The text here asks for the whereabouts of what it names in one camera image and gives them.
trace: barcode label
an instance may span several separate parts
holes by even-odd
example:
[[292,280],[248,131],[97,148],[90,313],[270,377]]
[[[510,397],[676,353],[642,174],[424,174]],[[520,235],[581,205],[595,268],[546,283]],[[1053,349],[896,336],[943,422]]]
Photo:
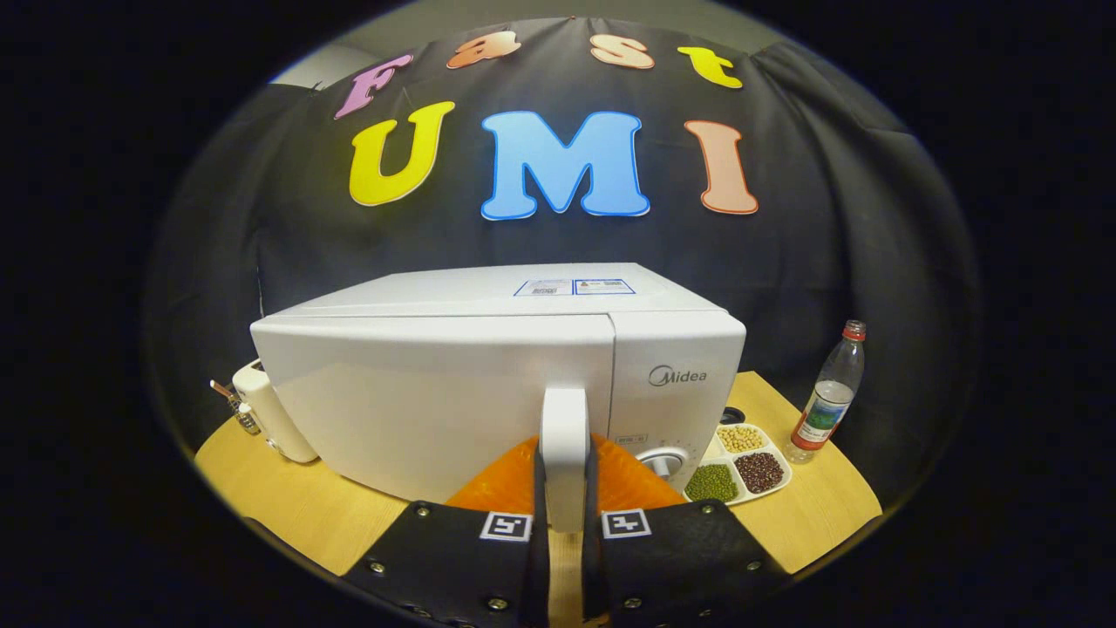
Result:
[[569,279],[529,279],[519,286],[514,296],[569,296],[574,293]]

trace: wooden table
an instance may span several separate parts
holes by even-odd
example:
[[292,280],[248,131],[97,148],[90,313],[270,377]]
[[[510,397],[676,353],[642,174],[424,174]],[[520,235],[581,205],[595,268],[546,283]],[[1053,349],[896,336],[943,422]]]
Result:
[[[772,441],[788,438],[800,412],[754,373],[737,376],[728,405]],[[269,528],[338,576],[387,530],[407,502],[341,477],[321,461],[292,463],[234,419],[194,458],[233,511]],[[788,573],[795,573],[882,514],[856,467],[833,443],[795,466],[782,490],[732,506],[744,528]],[[581,534],[550,531],[550,615],[555,628],[581,625]]]

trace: red beans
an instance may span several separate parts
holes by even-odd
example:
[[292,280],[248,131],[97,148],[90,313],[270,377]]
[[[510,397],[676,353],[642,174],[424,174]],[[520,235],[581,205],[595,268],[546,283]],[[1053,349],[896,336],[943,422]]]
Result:
[[740,472],[740,477],[744,480],[744,486],[752,493],[770,491],[782,482],[782,467],[779,466],[779,461],[766,452],[741,456],[733,464]]

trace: red bottle cap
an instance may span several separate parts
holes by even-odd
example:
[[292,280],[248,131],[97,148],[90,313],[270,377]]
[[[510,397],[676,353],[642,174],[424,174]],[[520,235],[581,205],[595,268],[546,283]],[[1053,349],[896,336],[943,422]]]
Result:
[[849,340],[864,340],[867,329],[868,327],[860,321],[847,321],[845,323],[845,331],[841,336]]

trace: bottle label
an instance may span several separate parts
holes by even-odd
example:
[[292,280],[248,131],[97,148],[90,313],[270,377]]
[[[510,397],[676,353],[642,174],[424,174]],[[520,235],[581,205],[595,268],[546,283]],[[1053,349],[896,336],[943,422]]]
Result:
[[801,450],[820,450],[829,435],[837,429],[837,424],[845,417],[849,404],[833,404],[818,397],[817,392],[810,396],[806,412],[799,419],[798,429],[791,438]]

